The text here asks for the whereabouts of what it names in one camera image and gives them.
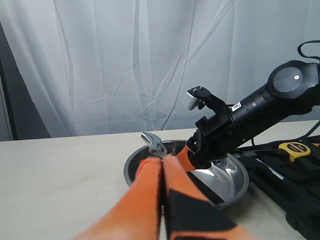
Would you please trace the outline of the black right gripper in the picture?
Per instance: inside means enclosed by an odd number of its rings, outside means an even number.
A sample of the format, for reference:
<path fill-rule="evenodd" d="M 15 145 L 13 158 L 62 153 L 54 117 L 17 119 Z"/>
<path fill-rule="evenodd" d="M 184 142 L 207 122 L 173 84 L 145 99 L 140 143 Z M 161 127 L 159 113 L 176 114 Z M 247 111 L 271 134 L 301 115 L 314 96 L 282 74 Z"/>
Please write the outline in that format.
<path fill-rule="evenodd" d="M 284 118 L 285 104 L 262 86 L 222 113 L 198 120 L 176 157 L 186 172 L 205 168 Z"/>

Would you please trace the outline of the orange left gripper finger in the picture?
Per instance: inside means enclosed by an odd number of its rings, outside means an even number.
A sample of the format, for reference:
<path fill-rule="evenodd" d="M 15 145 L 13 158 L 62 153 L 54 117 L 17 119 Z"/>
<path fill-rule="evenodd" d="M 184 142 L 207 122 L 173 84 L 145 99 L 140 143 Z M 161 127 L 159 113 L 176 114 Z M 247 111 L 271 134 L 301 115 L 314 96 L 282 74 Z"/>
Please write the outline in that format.
<path fill-rule="evenodd" d="M 112 209 L 75 240 L 158 240 L 162 163 L 148 157 L 139 164 L 129 190 Z"/>

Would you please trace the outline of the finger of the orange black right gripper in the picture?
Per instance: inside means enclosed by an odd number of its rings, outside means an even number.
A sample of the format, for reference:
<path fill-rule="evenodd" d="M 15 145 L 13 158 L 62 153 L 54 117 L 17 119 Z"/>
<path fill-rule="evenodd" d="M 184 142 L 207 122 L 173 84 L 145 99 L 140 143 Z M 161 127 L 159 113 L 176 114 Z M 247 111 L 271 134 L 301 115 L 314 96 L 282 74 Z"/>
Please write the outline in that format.
<path fill-rule="evenodd" d="M 168 240 L 260 240 L 219 211 L 196 187 L 177 157 L 162 159 Z"/>

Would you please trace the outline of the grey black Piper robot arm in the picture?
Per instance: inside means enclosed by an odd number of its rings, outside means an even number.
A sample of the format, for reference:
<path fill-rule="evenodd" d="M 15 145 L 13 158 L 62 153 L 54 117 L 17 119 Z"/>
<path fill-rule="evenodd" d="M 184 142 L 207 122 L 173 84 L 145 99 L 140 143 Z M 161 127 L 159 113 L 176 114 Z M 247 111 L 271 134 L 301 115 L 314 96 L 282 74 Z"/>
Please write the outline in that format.
<path fill-rule="evenodd" d="M 78 240 L 157 240 L 165 220 L 169 240 L 255 240 L 257 236 L 220 212 L 189 178 L 214 160 L 292 115 L 320 103 L 320 66 L 291 60 L 278 66 L 267 83 L 233 106 L 202 86 L 190 89 L 190 109 L 208 107 L 210 118 L 177 154 L 169 154 L 155 134 L 143 132 L 150 156 L 143 159 L 129 190 Z"/>

